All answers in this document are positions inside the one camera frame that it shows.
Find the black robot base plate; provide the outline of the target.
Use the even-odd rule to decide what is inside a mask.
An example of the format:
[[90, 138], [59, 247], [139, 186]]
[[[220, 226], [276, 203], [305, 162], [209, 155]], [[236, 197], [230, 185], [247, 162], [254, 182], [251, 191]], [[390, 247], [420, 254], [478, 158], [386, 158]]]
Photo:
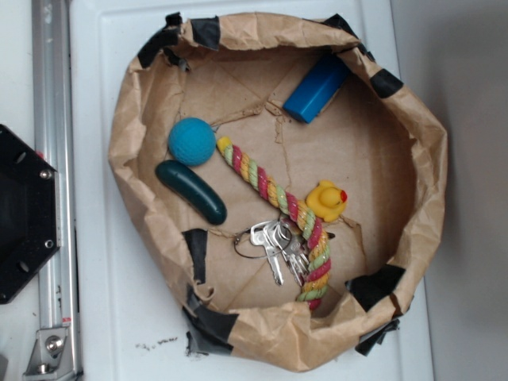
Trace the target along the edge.
[[59, 248], [56, 171], [1, 126], [1, 304], [12, 302]]

